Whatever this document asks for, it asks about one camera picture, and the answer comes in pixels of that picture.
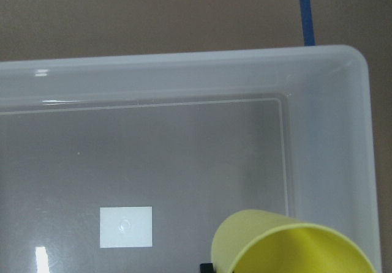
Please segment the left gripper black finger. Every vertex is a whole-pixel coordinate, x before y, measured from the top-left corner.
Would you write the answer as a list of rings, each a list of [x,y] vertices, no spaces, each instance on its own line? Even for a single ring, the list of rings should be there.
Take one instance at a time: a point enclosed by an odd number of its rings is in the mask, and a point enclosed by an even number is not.
[[[214,273],[213,263],[202,263],[199,268],[200,273]]]

